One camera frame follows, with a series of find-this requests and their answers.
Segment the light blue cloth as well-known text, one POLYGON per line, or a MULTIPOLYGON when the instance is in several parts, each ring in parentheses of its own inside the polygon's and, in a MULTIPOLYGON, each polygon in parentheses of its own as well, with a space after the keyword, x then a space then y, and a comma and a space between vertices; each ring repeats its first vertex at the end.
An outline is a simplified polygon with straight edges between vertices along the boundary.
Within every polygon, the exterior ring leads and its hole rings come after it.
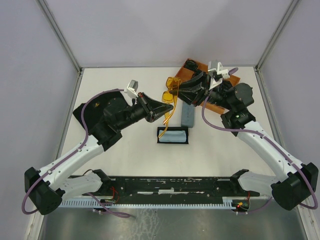
POLYGON ((164 135, 159 138, 160 143, 185 143, 187 135, 185 131, 166 131, 164 135))

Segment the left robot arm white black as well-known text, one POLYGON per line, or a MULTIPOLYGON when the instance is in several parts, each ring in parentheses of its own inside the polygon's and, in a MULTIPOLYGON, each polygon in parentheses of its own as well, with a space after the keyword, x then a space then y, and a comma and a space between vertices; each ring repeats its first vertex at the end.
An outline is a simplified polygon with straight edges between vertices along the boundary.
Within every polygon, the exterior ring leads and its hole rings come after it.
POLYGON ((106 195, 111 183, 101 169, 74 178, 71 175, 115 145, 122 138, 123 129, 143 119, 153 123, 174 108, 143 92, 134 93, 134 102, 128 104, 122 92, 117 88, 103 91, 76 108, 73 114, 85 131, 84 139, 52 163, 25 171, 25 195, 21 203, 25 215, 30 214, 26 210, 27 200, 35 206, 32 214, 47 215, 74 197, 96 192, 106 195))

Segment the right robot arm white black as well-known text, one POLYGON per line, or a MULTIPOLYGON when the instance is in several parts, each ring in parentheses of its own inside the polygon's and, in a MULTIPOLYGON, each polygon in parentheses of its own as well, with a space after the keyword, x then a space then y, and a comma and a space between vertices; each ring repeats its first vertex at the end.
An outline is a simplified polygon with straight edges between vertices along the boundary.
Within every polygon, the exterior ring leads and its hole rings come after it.
POLYGON ((319 170, 313 163, 304 164, 286 151, 270 137, 248 106, 254 103, 253 89, 247 83, 232 86, 222 74, 201 72, 194 78, 181 83, 178 98, 193 106, 207 103, 225 108, 222 114, 222 127, 204 122, 212 128, 231 132, 246 143, 270 167, 274 175, 263 175, 244 171, 229 183, 231 193, 236 196, 253 191, 275 200, 285 210, 300 205, 316 210, 319 202, 316 197, 319 170))

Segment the grey-blue glasses case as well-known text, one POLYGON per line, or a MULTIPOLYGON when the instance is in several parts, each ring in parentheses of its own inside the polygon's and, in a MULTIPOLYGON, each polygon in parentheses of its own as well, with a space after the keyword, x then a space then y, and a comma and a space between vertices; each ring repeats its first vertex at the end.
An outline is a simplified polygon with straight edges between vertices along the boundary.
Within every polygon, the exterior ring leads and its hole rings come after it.
POLYGON ((187 127, 187 128, 194 127, 194 125, 195 125, 195 107, 193 105, 188 105, 185 102, 182 103, 180 125, 182 127, 187 127))

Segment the orange sunglasses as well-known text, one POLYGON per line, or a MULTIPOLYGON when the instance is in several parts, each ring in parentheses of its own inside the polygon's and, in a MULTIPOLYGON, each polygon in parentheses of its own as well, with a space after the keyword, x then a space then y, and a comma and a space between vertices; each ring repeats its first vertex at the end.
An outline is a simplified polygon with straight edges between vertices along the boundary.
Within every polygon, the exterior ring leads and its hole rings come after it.
POLYGON ((166 80, 166 87, 167 90, 163 92, 162 94, 162 102, 166 104, 173 104, 173 109, 169 112, 164 114, 164 120, 162 124, 165 126, 164 130, 158 134, 158 139, 160 139, 168 130, 169 127, 169 121, 174 115, 177 107, 177 101, 178 101, 178 93, 179 88, 182 83, 182 80, 178 77, 168 77, 166 80))

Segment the black glasses case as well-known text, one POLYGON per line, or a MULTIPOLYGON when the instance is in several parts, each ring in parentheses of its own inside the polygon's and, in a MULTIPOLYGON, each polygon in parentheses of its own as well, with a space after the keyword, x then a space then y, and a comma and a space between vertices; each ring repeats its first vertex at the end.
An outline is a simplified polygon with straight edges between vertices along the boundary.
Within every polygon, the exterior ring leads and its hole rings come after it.
POLYGON ((189 143, 189 128, 184 126, 168 127, 162 137, 159 137, 165 130, 165 127, 158 127, 156 136, 158 144, 180 144, 189 143))

